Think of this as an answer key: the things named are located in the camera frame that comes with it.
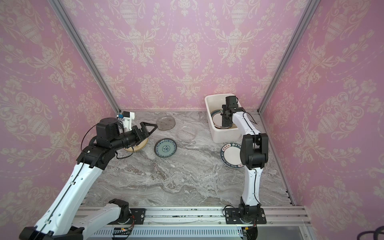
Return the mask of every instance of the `marble tabletop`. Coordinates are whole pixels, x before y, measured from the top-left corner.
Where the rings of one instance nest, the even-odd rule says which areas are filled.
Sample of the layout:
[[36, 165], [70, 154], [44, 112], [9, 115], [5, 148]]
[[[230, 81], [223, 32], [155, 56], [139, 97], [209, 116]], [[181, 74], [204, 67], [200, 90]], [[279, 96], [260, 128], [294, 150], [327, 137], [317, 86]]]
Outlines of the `marble tabletop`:
[[[135, 112], [134, 124], [155, 123], [160, 112]], [[233, 169], [220, 159], [225, 143], [214, 143], [206, 112], [167, 112], [176, 121], [174, 128], [156, 130], [147, 145], [126, 159], [112, 159], [91, 187], [85, 206], [104, 206], [114, 198], [130, 206], [218, 206], [240, 203], [245, 167]], [[258, 115], [257, 129], [263, 132]], [[197, 128], [196, 138], [182, 141], [176, 137], [183, 124]], [[168, 158], [155, 155], [154, 145], [162, 138], [174, 139], [177, 151]], [[119, 157], [131, 154], [119, 151]], [[270, 152], [260, 183], [262, 205], [289, 205], [276, 160]]]

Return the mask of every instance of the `metal corner post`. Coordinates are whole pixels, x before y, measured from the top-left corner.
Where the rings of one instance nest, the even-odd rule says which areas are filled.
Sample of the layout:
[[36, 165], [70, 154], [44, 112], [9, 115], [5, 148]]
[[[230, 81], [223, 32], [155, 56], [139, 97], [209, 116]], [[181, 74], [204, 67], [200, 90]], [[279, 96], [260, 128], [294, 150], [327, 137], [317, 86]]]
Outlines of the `metal corner post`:
[[317, 5], [319, 4], [320, 0], [309, 0], [308, 4], [304, 10], [303, 15], [300, 18], [299, 23], [296, 26], [296, 29], [293, 33], [293, 36], [291, 38], [291, 41], [288, 44], [287, 49], [285, 50], [285, 53], [283, 57], [281, 58], [281, 61], [279, 65], [277, 66], [275, 75], [273, 76], [271, 80], [271, 84], [268, 88], [268, 90], [265, 93], [265, 96], [260, 104], [260, 107], [258, 109], [259, 114], [263, 114], [263, 112], [266, 109], [266, 106], [268, 104], [269, 99], [271, 98], [273, 91], [275, 90], [278, 81], [283, 74], [286, 66], [288, 65], [289, 60], [291, 59], [297, 45], [300, 42], [300, 39], [302, 35], [304, 34], [305, 29], [307, 28], [309, 22], [311, 21], [311, 18], [316, 10]]
[[60, 22], [62, 23], [69, 37], [71, 38], [73, 44], [76, 46], [77, 50], [79, 51], [84, 62], [87, 64], [89, 71], [92, 73], [96, 82], [99, 84], [99, 87], [103, 91], [109, 104], [111, 105], [111, 107], [116, 113], [119, 113], [120, 107], [118, 103], [116, 102], [111, 91], [109, 90], [108, 85], [103, 80], [103, 77], [101, 76], [99, 70], [97, 69], [97, 66], [92, 60], [91, 55], [89, 54], [85, 44], [81, 40], [79, 33], [76, 31], [70, 17], [65, 11], [65, 8], [61, 4], [60, 0], [48, 0], [48, 2], [52, 6], [53, 10], [55, 11], [57, 17], [59, 18]]

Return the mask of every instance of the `pink wall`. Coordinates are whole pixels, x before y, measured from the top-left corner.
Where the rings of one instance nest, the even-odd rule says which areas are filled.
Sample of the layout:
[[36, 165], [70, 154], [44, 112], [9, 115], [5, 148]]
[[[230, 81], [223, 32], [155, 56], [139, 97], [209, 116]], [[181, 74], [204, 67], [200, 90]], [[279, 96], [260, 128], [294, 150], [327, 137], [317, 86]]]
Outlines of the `pink wall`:
[[383, 9], [322, 0], [264, 115], [320, 240], [384, 223]]
[[65, 0], [123, 109], [256, 109], [308, 0]]
[[47, 1], [2, 1], [0, 23], [0, 231], [15, 240], [56, 198], [85, 132], [113, 111]]

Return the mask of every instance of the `yellow plate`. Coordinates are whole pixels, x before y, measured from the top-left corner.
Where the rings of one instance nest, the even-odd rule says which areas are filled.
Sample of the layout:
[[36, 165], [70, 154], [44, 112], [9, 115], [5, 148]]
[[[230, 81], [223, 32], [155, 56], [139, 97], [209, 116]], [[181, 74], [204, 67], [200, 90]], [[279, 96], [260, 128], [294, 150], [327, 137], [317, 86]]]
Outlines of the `yellow plate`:
[[[143, 147], [145, 147], [145, 145], [147, 145], [147, 142], [148, 142], [148, 138], [144, 139], [144, 141], [142, 141], [138, 146], [134, 146], [133, 147], [133, 151], [134, 152], [137, 152], [138, 150], [141, 150]], [[129, 148], [124, 148], [126, 151], [128, 152], [132, 152], [132, 148], [129, 147]]]

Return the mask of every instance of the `white plastic bin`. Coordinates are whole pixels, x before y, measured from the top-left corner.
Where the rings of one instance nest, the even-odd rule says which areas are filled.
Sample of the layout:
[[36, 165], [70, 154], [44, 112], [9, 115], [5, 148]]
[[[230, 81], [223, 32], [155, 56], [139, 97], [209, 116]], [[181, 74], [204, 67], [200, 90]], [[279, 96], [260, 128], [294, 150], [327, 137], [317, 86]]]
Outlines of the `white plastic bin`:
[[234, 96], [231, 93], [222, 93], [222, 94], [214, 94], [208, 95], [205, 97], [205, 106], [207, 107], [207, 117], [208, 117], [208, 125], [211, 131], [212, 139], [215, 143], [223, 143], [223, 142], [234, 142], [239, 139], [241, 133], [237, 127], [229, 128], [229, 129], [218, 129], [215, 128], [214, 122], [212, 121], [211, 112], [223, 109], [222, 105], [225, 104], [225, 97]]

